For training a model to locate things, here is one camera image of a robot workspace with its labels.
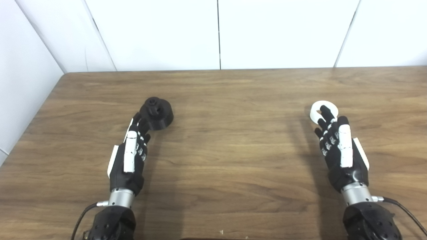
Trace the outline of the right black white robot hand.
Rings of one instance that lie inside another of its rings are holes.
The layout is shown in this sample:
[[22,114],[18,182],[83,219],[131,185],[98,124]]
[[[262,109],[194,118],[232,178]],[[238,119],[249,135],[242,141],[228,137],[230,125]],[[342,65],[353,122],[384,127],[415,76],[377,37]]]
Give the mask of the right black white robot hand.
[[352,137],[348,118],[335,116],[326,105],[321,105],[319,111],[321,117],[316,120],[319,127],[315,128],[315,134],[330,184],[338,192],[353,183],[369,186],[368,164]]

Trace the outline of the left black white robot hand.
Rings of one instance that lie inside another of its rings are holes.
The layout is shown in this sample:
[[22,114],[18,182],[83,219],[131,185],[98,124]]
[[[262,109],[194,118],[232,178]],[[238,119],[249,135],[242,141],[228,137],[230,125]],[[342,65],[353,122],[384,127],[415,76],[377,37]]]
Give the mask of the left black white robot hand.
[[148,154],[148,121],[137,112],[131,119],[124,140],[114,145],[108,164],[110,191],[127,189],[137,196],[143,188],[143,168]]

